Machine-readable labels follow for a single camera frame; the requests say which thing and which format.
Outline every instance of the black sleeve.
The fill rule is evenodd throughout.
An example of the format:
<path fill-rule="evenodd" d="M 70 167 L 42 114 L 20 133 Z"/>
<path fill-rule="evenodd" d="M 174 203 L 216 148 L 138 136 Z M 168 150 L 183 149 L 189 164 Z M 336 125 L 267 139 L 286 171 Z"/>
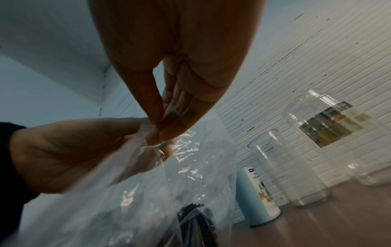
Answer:
<path fill-rule="evenodd" d="M 17 230 L 23 205 L 38 195 L 27 189 L 11 160 L 9 141 L 12 133 L 25 127 L 0 122 L 0 242 Z"/>

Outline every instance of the brown table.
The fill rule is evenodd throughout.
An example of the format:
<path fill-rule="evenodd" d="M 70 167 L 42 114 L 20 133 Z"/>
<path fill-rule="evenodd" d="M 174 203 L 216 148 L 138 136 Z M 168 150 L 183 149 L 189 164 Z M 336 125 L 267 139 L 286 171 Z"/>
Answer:
<path fill-rule="evenodd" d="M 391 247 L 391 186 L 367 187 L 350 180 L 331 188 L 333 197 L 310 208 L 281 207 L 263 226 L 233 226 L 236 247 Z"/>

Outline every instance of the hand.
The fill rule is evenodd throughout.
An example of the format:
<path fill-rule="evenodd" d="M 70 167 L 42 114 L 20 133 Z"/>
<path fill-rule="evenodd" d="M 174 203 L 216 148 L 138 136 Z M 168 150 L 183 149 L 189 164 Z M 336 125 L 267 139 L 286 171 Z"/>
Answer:
<path fill-rule="evenodd" d="M 83 119 L 21 129 L 11 137 L 11 158 L 19 176 L 33 192 L 64 192 L 132 138 L 143 121 Z M 164 145 L 162 151 L 167 158 L 171 146 Z M 147 169 L 135 170 L 138 173 Z"/>
<path fill-rule="evenodd" d="M 226 92 L 266 0 L 89 0 L 106 53 L 160 138 L 190 128 Z M 163 60 L 166 87 L 152 74 Z"/>

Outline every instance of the clear plastic container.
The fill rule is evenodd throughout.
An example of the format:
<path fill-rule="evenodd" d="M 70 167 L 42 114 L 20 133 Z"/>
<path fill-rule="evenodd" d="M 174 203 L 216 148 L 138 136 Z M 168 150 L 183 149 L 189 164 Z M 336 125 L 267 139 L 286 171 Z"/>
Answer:
<path fill-rule="evenodd" d="M 348 102 L 310 89 L 282 116 L 341 172 L 364 185 L 391 182 L 391 131 Z"/>
<path fill-rule="evenodd" d="M 291 148 L 278 129 L 257 136 L 248 146 L 272 176 L 274 182 L 296 207 L 324 201 L 329 189 Z"/>

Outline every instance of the transparent zip bag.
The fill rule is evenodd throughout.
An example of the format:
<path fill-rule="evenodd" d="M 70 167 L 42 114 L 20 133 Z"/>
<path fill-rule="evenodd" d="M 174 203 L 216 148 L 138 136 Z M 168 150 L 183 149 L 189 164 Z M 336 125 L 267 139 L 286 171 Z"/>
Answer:
<path fill-rule="evenodd" d="M 8 247 L 228 246 L 235 202 L 235 145 L 213 111 L 178 137 L 173 154 L 139 132 Z"/>

